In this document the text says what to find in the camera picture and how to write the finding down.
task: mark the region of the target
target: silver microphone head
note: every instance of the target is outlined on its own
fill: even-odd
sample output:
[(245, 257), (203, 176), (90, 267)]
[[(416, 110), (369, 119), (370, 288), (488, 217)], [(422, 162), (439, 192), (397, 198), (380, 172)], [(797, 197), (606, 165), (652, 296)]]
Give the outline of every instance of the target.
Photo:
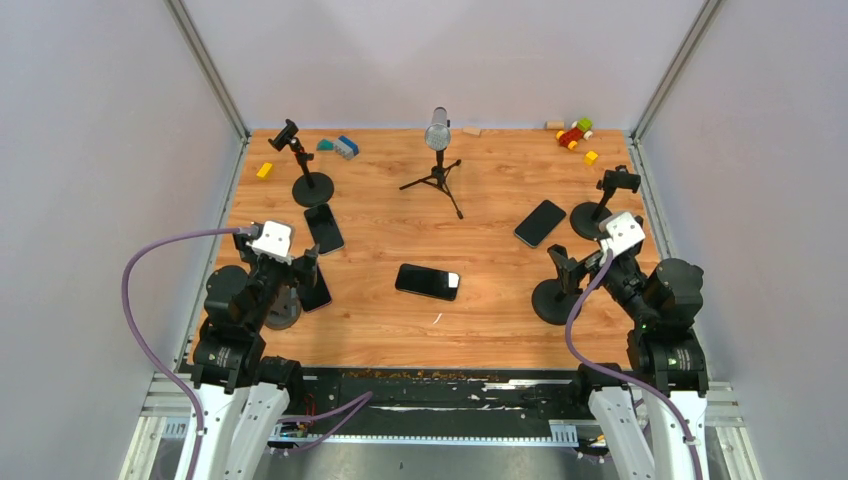
[(444, 107), (433, 110), (433, 119), (430, 126), (424, 132), (424, 142), (427, 146), (436, 150), (444, 150), (450, 144), (450, 128), (448, 128), (448, 111)]

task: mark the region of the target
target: smartphone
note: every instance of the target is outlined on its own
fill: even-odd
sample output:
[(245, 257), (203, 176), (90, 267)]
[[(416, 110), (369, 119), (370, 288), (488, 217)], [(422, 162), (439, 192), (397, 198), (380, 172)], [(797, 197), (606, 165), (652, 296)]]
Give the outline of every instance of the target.
[(402, 292), (453, 301), (459, 290), (459, 274), (404, 263), (398, 270), (395, 288)]
[(557, 207), (550, 200), (545, 200), (515, 227), (515, 236), (536, 248), (564, 218), (565, 210)]
[(330, 206), (326, 203), (303, 212), (312, 240), (318, 244), (318, 253), (326, 255), (344, 247), (344, 239)]
[(297, 286), (297, 296), (300, 298), (300, 306), (307, 313), (325, 307), (333, 301), (333, 298), (330, 296), (330, 290), (327, 288), (327, 282), (321, 273), (321, 267), (317, 268), (318, 277), (315, 280), (315, 286)]

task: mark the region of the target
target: wooden tabletop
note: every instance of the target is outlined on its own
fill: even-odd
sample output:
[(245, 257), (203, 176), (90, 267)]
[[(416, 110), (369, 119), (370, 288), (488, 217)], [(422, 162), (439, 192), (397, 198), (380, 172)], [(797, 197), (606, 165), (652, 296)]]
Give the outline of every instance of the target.
[[(292, 200), (300, 175), (292, 153), (275, 151), (268, 138), (276, 131), (254, 132), (228, 225), (275, 220), (293, 225), (292, 254), (312, 246), (304, 208)], [(315, 152), (311, 169), (335, 183), (330, 206), (339, 223), (344, 249), (321, 256), (333, 303), (301, 316), (290, 329), (264, 329), (266, 355), (304, 365), (575, 368), (564, 342), (564, 327), (549, 325), (533, 312), (530, 295), (556, 272), (546, 249), (564, 245), (578, 260), (598, 249), (578, 237), (564, 220), (532, 249), (513, 234), (542, 200), (569, 214), (575, 205), (598, 201), (595, 186), (605, 169), (627, 165), (620, 131), (597, 131), (577, 152), (559, 147), (544, 130), (484, 130), (474, 137), (453, 130), (446, 164), (456, 158), (448, 185), (464, 220), (450, 200), (435, 189), (398, 187), (430, 173), (435, 153), (423, 130), (306, 130), (301, 139), (314, 151), (322, 138), (346, 135), (360, 154), (345, 160), (334, 152)], [(589, 167), (588, 150), (600, 158)], [(274, 164), (266, 180), (256, 177), (263, 163)], [(615, 211), (644, 216), (639, 195), (619, 191), (609, 203)], [(639, 256), (646, 273), (658, 254), (648, 239)], [(232, 241), (222, 242), (218, 266), (241, 264)], [(457, 272), (459, 295), (453, 302), (394, 289), (402, 263)], [(577, 348), (594, 361), (629, 367), (626, 334), (632, 321), (605, 291), (589, 297), (574, 329)]]

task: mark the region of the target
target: gray wall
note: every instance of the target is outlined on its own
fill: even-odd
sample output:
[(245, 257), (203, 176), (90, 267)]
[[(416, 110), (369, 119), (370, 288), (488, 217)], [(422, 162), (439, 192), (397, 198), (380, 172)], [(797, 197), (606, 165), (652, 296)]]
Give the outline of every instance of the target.
[(252, 128), (635, 126), (700, 0), (185, 0)]
[[(0, 2), (0, 478), (114, 479), (152, 366), (121, 272), (216, 224), (237, 141), (161, 1)], [(170, 358), (209, 242), (133, 278)]]
[(728, 1), (645, 147), (768, 479), (841, 479), (848, 4)]

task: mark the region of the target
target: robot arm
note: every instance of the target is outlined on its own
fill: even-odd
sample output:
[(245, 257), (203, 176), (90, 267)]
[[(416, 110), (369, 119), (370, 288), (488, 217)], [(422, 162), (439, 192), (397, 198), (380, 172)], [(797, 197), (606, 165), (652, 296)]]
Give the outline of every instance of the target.
[[(575, 382), (578, 401), (588, 404), (601, 424), (621, 479), (692, 479), (690, 448), (698, 452), (701, 472), (707, 474), (703, 443), (707, 407), (706, 360), (695, 337), (694, 316), (703, 305), (703, 270), (679, 259), (665, 259), (646, 276), (636, 255), (645, 234), (641, 219), (621, 212), (600, 225), (605, 237), (601, 251), (581, 263), (591, 276), (612, 254), (612, 265), (601, 285), (634, 321), (627, 335), (630, 365), (638, 378), (669, 397), (683, 414), (696, 441), (687, 444), (678, 420), (659, 398), (643, 399), (651, 422), (653, 455), (635, 421), (626, 383), (596, 373), (585, 365)], [(620, 372), (618, 365), (604, 365)]]
[[(291, 317), (288, 325), (297, 319), (299, 311), (284, 308), (290, 302), (287, 293), (315, 283), (317, 246), (292, 258), (291, 226), (265, 222), (253, 227), (233, 235), (250, 272), (226, 266), (207, 280), (207, 318), (191, 371), (206, 425), (195, 480), (253, 478), (274, 423), (302, 397), (300, 363), (263, 357), (260, 330), (275, 316)], [(196, 425), (192, 414), (189, 431), (196, 431)], [(187, 437), (176, 478), (188, 475), (194, 447), (195, 436)]]

